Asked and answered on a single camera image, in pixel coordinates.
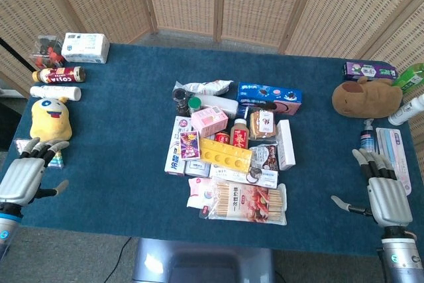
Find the pink package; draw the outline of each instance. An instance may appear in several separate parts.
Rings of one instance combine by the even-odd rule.
[[[191,125],[200,137],[218,133],[227,127],[228,117],[217,106],[208,107],[191,114]]]

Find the yellow plush toy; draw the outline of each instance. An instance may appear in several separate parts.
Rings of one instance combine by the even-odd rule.
[[[41,142],[52,139],[68,141],[72,136],[68,108],[57,99],[40,99],[31,109],[30,136],[40,137]]]

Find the blue box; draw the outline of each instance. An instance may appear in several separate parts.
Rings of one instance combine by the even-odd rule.
[[[240,82],[237,101],[244,106],[255,106],[279,114],[293,115],[302,104],[302,92],[298,89]]]

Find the toothbrush package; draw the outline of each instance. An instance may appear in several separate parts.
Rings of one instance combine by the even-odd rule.
[[[408,165],[403,149],[402,136],[398,129],[376,129],[378,149],[392,163],[396,178],[401,181],[406,195],[411,193]]]

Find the table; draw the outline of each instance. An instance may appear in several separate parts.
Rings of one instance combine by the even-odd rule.
[[[23,225],[91,233],[293,251],[375,255],[383,231],[371,218],[339,209],[337,195],[368,205],[366,182],[351,150],[358,148],[363,120],[338,115],[331,94],[342,81],[345,60],[146,48],[112,44],[108,61],[83,65],[87,81],[79,102],[69,101],[74,135],[63,151],[66,167],[49,168],[43,187],[69,179],[57,198],[36,200],[23,209]],[[288,191],[288,224],[204,220],[186,208],[187,177],[164,173],[172,123],[171,93],[181,83],[231,79],[297,88],[303,105],[289,119],[296,166],[280,172]],[[236,89],[226,94],[235,98]],[[29,100],[15,138],[28,138]],[[391,127],[387,119],[375,127]],[[423,183],[409,127],[399,127],[405,144],[413,223],[424,233]],[[11,146],[5,168],[17,157]],[[423,238],[418,247],[424,251]]]

